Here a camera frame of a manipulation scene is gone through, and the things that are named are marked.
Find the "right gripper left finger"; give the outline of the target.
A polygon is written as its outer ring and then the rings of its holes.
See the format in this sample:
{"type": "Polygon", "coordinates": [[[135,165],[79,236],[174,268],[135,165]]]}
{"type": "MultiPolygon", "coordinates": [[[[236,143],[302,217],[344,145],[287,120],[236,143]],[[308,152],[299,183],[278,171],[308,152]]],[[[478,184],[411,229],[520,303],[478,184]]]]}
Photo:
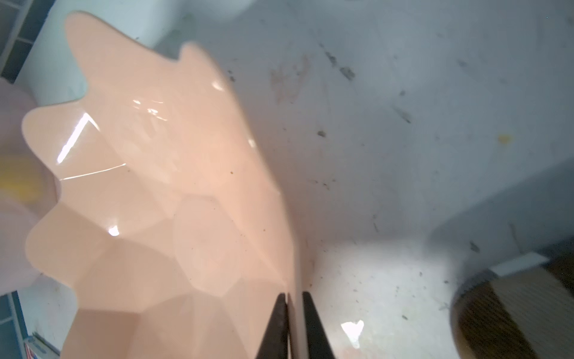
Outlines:
{"type": "Polygon", "coordinates": [[[287,359],[288,333],[288,305],[285,293],[281,293],[274,304],[256,359],[287,359]]]}

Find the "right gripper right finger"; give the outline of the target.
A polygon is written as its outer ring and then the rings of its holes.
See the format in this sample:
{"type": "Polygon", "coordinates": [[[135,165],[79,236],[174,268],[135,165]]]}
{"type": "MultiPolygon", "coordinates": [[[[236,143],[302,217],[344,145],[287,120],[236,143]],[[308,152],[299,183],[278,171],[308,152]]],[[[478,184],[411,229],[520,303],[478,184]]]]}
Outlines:
{"type": "Polygon", "coordinates": [[[309,359],[335,359],[311,294],[302,295],[309,359]]]}

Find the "pink faceted bowl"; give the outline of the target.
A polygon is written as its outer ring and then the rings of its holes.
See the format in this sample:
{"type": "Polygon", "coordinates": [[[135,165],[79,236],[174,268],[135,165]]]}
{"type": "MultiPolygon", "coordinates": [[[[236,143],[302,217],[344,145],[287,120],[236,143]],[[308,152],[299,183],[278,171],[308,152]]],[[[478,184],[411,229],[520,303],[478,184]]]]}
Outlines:
{"type": "Polygon", "coordinates": [[[76,295],[62,357],[254,358],[287,294],[307,358],[297,237],[227,76],[89,13],[65,33],[87,93],[22,122],[61,187],[25,252],[76,295]]]}

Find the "pink plastic bag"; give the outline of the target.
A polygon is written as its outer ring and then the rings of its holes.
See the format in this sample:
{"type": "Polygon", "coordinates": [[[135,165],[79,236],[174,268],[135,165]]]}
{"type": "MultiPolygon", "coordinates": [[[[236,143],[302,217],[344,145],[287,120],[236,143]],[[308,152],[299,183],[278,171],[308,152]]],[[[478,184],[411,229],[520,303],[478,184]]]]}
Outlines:
{"type": "Polygon", "coordinates": [[[31,152],[22,120],[36,102],[1,79],[1,294],[25,288],[40,272],[28,261],[25,244],[32,228],[56,201],[54,177],[31,152]]]}

